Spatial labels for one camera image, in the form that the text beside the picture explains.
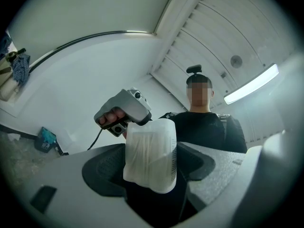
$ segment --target floor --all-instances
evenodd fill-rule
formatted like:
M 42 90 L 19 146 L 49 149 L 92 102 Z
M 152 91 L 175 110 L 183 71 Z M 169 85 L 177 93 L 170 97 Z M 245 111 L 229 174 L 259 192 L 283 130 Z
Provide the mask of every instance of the floor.
M 15 191 L 46 163 L 58 157 L 60 155 L 55 149 L 43 153 L 34 148 L 34 140 L 10 140 L 7 133 L 0 131 L 1 170 Z

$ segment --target man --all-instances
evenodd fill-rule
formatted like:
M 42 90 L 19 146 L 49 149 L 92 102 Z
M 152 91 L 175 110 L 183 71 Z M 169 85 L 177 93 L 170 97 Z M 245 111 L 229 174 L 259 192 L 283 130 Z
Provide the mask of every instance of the man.
M 230 115 L 222 120 L 210 111 L 210 99 L 214 96 L 211 80 L 204 75 L 194 74 L 186 83 L 190 111 L 179 114 L 166 113 L 161 117 L 174 121 L 177 141 L 217 150 L 246 153 L 247 147 L 239 121 Z M 115 122 L 124 115 L 122 110 L 113 109 L 100 118 L 100 124 L 107 121 Z

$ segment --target handheld scanner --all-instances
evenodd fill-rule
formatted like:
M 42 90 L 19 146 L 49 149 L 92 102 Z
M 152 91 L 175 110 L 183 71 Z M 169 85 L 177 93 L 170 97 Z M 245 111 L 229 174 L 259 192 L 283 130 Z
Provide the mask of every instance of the handheld scanner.
M 102 126 L 99 123 L 99 118 L 115 107 L 122 109 L 125 112 L 125 117 Z M 147 100 L 138 89 L 132 87 L 129 90 L 122 89 L 121 92 L 110 98 L 95 114 L 94 121 L 102 129 L 107 129 L 111 134 L 119 137 L 127 129 L 129 122 L 143 126 L 150 121 L 152 116 L 150 110 Z

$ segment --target vent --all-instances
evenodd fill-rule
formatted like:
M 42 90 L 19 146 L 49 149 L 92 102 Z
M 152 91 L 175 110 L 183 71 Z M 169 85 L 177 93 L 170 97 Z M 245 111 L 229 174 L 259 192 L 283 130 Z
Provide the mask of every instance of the vent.
M 234 55 L 230 59 L 230 63 L 231 63 L 231 66 L 233 66 L 234 68 L 240 68 L 243 64 L 243 60 L 240 56 Z
M 226 72 L 224 72 L 224 73 L 222 73 L 220 76 L 221 76 L 222 78 L 225 78 L 225 77 L 227 76 L 227 74 L 226 74 Z

